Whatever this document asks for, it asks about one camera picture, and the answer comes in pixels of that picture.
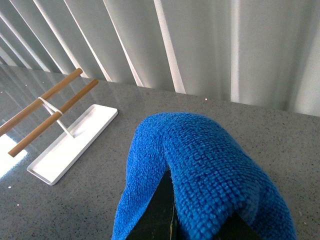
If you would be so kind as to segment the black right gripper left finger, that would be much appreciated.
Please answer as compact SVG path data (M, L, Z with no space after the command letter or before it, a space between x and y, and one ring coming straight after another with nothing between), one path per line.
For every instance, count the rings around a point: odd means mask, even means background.
M166 169L130 240L177 240L178 217L171 171Z

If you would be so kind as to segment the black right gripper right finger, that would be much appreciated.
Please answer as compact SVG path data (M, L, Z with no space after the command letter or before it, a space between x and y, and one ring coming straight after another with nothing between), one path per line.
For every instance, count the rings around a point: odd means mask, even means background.
M233 213L217 233L218 240L261 240L262 238L237 214Z

